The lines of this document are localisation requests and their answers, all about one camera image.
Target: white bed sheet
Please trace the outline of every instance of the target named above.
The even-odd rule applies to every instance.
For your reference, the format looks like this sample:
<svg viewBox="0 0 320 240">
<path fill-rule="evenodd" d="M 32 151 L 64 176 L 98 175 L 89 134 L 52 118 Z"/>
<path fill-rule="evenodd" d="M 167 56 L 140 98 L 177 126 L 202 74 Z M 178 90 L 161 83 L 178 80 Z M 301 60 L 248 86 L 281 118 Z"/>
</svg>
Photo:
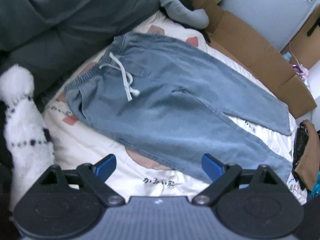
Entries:
<svg viewBox="0 0 320 240">
<path fill-rule="evenodd" d="M 162 29 L 166 36 L 171 36 L 183 41 L 190 39 L 189 41 L 199 49 L 219 59 L 272 94 L 246 69 L 224 54 L 208 46 L 199 32 L 183 28 L 181 25 L 166 18 L 160 11 L 137 26 L 133 31 L 147 33 L 151 27 L 156 31 Z M 105 50 L 101 51 L 87 62 L 97 62 L 104 52 Z M 79 67 L 65 85 L 78 76 L 87 65 L 87 62 Z M 122 145 L 95 132 L 81 122 L 73 122 L 72 120 L 70 122 L 71 112 L 67 104 L 56 101 L 57 96 L 63 91 L 64 86 L 58 91 L 55 98 L 47 105 L 44 111 L 44 119 L 55 144 L 56 163 L 63 169 L 74 169 L 82 163 L 96 163 L 106 155 L 113 153 L 117 159 L 117 168 L 106 183 L 121 194 L 127 201 L 132 195 L 185 195 L 191 199 L 208 186 L 208 184 L 179 171 L 144 168 L 128 156 Z M 292 115 L 290 115 L 290 128 L 292 131 L 292 136 L 290 137 L 239 118 L 229 118 L 243 129 L 262 139 L 275 153 L 292 162 L 293 144 L 297 129 L 295 119 Z M 301 204 L 306 202 L 306 190 L 302 191 L 300 189 L 299 183 L 295 181 L 292 175 L 288 179 L 287 186 Z"/>
</svg>

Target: elastic waistband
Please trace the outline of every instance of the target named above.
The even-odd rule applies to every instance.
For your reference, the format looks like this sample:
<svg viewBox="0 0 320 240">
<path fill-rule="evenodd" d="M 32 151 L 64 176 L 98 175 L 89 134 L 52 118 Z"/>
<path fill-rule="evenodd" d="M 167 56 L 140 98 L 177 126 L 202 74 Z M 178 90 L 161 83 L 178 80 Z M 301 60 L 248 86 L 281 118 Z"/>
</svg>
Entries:
<svg viewBox="0 0 320 240">
<path fill-rule="evenodd" d="M 86 84 L 89 82 L 90 79 L 92 79 L 97 74 L 102 74 L 104 71 L 107 71 L 110 67 L 105 66 L 102 69 L 100 69 L 100 66 L 103 64 L 111 64 L 116 65 L 116 63 L 109 57 L 110 52 L 112 52 L 114 55 L 117 55 L 124 43 L 125 35 L 117 36 L 114 38 L 113 43 L 109 46 L 105 54 L 101 57 L 101 59 L 96 63 L 91 69 L 89 69 L 87 72 L 81 74 L 78 76 L 75 80 L 71 81 L 68 85 L 65 86 L 64 91 L 65 93 L 70 90 L 78 89 L 83 84 Z"/>
</svg>

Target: black spot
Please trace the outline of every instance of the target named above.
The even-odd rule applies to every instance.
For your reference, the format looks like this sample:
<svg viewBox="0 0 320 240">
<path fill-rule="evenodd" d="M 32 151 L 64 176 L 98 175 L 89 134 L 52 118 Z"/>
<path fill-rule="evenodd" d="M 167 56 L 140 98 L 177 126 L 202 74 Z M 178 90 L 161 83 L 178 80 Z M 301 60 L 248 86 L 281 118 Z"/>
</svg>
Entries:
<svg viewBox="0 0 320 240">
<path fill-rule="evenodd" d="M 43 128 L 42 130 L 43 130 L 43 133 L 44 133 L 45 140 L 47 142 L 52 142 L 52 138 L 51 138 L 49 130 L 47 128 Z"/>
</svg>

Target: blue pants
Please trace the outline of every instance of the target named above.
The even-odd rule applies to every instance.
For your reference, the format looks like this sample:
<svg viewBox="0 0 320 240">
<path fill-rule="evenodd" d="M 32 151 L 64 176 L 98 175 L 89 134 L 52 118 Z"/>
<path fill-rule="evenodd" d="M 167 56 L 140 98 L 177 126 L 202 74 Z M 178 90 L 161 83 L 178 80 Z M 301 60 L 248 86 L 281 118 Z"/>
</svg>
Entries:
<svg viewBox="0 0 320 240">
<path fill-rule="evenodd" d="M 291 172 L 292 163 L 226 116 L 290 135 L 288 106 L 183 41 L 157 34 L 116 37 L 65 93 L 81 122 L 207 183 L 205 153 L 244 169 L 268 164 L 285 182 Z"/>
</svg>

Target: white refrigerator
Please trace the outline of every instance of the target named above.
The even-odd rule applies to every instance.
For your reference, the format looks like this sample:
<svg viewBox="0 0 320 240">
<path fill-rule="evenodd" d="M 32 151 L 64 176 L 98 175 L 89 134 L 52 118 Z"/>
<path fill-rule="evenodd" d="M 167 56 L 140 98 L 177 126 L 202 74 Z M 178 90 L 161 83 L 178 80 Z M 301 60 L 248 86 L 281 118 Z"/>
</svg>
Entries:
<svg viewBox="0 0 320 240">
<path fill-rule="evenodd" d="M 235 14 L 281 51 L 298 32 L 319 0 L 223 0 Z"/>
</svg>

